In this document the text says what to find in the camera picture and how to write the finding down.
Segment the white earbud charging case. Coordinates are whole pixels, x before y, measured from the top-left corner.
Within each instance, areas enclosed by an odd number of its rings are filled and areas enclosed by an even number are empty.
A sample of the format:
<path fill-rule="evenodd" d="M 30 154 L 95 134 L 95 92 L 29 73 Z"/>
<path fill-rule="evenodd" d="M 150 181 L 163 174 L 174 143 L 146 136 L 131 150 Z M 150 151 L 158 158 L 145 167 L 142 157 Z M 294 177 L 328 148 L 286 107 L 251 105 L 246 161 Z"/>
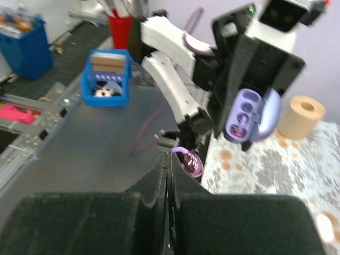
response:
<path fill-rule="evenodd" d="M 324 214 L 318 214 L 315 217 L 316 227 L 321 239 L 325 243 L 330 243 L 335 239 L 334 229 L 331 220 Z"/>

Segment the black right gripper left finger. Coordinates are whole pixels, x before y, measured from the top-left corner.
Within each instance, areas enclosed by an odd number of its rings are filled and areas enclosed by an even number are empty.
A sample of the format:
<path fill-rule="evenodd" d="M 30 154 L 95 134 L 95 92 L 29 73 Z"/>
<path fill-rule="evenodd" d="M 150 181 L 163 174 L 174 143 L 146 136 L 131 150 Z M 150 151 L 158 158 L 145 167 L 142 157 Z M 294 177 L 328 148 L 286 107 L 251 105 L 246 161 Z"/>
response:
<path fill-rule="evenodd" d="M 161 254 L 167 156 L 121 193 L 35 193 L 16 205 L 1 254 Z"/>

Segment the purple clip earbud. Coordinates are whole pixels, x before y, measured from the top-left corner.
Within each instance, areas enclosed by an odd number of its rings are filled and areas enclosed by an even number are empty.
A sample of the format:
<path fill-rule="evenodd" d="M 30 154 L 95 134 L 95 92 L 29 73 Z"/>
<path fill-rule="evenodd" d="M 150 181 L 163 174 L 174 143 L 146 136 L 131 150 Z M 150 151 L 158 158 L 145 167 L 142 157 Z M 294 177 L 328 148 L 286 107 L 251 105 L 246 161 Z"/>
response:
<path fill-rule="evenodd" d="M 249 117 L 245 114 L 240 114 L 237 117 L 237 123 L 231 126 L 231 134 L 237 138 L 244 138 L 247 134 L 247 123 L 249 121 Z"/>
<path fill-rule="evenodd" d="M 204 165 L 196 153 L 193 153 L 184 147 L 174 147 L 171 149 L 171 152 L 182 154 L 185 170 L 193 178 L 199 178 L 203 174 Z"/>

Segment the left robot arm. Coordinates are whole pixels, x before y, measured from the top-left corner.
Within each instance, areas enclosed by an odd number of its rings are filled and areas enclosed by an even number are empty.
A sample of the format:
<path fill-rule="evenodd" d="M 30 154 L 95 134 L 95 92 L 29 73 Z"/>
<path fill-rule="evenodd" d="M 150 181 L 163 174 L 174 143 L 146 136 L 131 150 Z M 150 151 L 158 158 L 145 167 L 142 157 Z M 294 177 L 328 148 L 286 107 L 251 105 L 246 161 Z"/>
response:
<path fill-rule="evenodd" d="M 292 54 L 312 1 L 263 1 L 212 21 L 215 45 L 191 37 L 166 16 L 137 19 L 139 62 L 169 103 L 179 145 L 195 150 L 213 133 L 246 151 L 270 136 L 281 96 L 304 67 Z"/>

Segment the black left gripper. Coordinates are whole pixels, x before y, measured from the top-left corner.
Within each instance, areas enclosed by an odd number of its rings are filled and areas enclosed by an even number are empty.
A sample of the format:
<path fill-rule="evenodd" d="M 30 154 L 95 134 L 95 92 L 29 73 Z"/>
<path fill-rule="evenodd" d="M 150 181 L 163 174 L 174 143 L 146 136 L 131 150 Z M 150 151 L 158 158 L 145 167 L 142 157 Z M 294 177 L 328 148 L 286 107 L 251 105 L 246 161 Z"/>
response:
<path fill-rule="evenodd" d="M 249 3 L 213 19 L 211 29 L 216 44 L 211 46 L 213 54 L 194 55 L 193 83 L 204 91 L 212 91 L 214 87 L 215 138 L 224 129 L 242 79 L 243 88 L 261 97 L 268 95 L 270 89 L 281 97 L 305 67 L 303 58 L 242 35 L 255 13 L 255 4 Z"/>

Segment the purple earbud charging case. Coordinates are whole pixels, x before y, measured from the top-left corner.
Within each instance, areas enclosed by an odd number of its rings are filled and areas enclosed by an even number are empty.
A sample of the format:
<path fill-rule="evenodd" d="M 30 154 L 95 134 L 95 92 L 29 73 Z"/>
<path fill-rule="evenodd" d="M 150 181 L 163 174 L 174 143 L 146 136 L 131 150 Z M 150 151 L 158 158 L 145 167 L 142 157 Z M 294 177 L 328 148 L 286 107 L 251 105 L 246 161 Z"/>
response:
<path fill-rule="evenodd" d="M 264 97 L 251 89 L 241 89 L 236 95 L 225 124 L 225 139 L 232 143 L 254 143 L 266 139 L 278 124 L 281 107 L 281 97 L 274 89 L 270 89 L 269 94 Z M 249 117 L 244 138 L 237 138 L 231 134 L 231 126 L 237 123 L 240 114 Z"/>

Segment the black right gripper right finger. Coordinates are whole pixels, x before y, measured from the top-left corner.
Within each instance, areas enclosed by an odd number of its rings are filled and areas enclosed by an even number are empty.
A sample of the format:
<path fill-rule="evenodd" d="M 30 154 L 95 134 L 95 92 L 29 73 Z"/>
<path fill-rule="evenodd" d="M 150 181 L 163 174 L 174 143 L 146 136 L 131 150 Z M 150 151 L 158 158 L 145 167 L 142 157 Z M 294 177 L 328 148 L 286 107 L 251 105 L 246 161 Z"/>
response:
<path fill-rule="evenodd" d="M 291 195 L 212 194 L 169 157 L 175 254 L 325 254 L 304 202 Z"/>

